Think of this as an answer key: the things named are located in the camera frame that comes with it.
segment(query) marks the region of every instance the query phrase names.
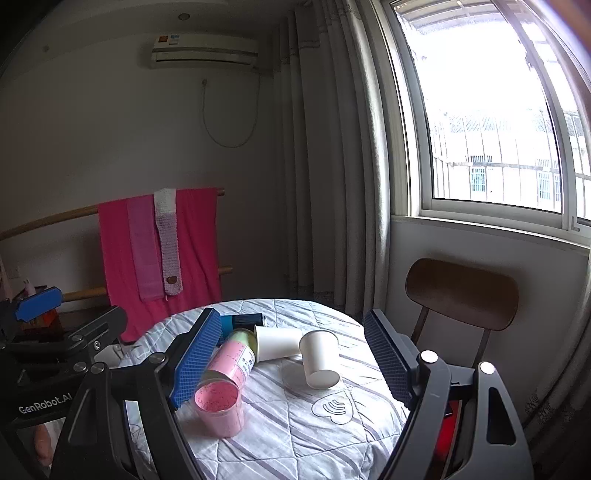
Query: curtain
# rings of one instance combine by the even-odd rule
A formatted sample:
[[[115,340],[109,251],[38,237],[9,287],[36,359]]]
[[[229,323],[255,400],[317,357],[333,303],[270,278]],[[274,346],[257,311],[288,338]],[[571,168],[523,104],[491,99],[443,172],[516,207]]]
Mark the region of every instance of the curtain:
[[[355,0],[296,7],[274,51],[291,291],[359,319],[384,307],[390,194],[379,85]]]
[[[536,478],[586,478],[591,468],[591,258],[574,321],[525,411]]]

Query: cable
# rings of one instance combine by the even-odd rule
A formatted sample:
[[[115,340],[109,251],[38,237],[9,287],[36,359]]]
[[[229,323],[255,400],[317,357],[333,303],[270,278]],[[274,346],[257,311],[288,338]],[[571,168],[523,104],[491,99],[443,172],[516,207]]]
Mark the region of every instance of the cable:
[[[258,121],[258,101],[259,101],[259,93],[261,91],[261,74],[259,74],[258,82],[256,84],[256,111],[255,111],[255,120],[254,120],[254,123],[252,124],[251,132],[248,134],[248,136],[246,137],[246,139],[243,142],[240,142],[238,145],[224,145],[223,143],[217,141],[213,137],[213,135],[211,134],[211,132],[209,131],[209,128],[207,128],[207,122],[205,121],[205,92],[207,91],[207,79],[203,79],[203,81],[201,82],[201,85],[203,85],[203,102],[202,102],[203,126],[205,127],[205,131],[209,135],[209,138],[211,138],[217,145],[219,145],[220,147],[224,147],[224,148],[239,148],[239,147],[245,145],[251,139],[252,134],[255,132],[256,123]]]

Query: container label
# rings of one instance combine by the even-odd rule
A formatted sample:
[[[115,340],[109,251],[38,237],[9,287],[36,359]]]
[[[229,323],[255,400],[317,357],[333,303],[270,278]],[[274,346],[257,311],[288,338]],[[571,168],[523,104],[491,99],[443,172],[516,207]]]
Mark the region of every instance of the container label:
[[[251,372],[252,367],[255,364],[255,354],[250,347],[245,345],[245,349],[236,363],[238,364],[238,367],[240,367],[240,370],[244,372],[244,376],[248,377],[248,374]]]

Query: bed sheet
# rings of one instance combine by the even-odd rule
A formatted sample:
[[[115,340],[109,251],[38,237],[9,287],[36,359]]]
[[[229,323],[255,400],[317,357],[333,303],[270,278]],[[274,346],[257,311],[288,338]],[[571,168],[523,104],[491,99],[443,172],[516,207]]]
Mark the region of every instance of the bed sheet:
[[[235,437],[215,439],[188,403],[178,423],[208,480],[358,479],[379,476],[408,410],[394,400],[363,336],[363,327],[341,312],[301,300],[238,300],[211,305],[220,314],[262,313],[268,327],[306,333],[327,329],[339,338],[341,381],[328,390],[306,384],[301,356],[255,365],[242,392],[245,426]],[[157,323],[120,367],[165,351],[187,332],[205,307]],[[345,405],[335,410],[331,405]],[[151,463],[137,403],[128,402],[134,442]]]

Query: blue gripper pad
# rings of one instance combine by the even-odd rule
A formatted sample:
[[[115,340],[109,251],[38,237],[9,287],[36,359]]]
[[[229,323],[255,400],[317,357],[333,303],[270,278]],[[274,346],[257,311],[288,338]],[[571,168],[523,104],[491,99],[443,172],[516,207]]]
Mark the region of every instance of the blue gripper pad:
[[[418,368],[416,359],[381,311],[367,312],[363,330],[390,393],[411,410],[417,401],[413,390],[413,370]]]
[[[213,348],[222,334],[220,314],[214,309],[205,309],[188,334],[183,335],[190,336],[194,329],[198,331],[174,370],[174,386],[169,398],[175,409],[180,408],[195,393]]]
[[[43,315],[61,305],[61,290],[59,288],[48,288],[24,299],[18,304],[15,315],[17,320],[30,322],[34,318]]]

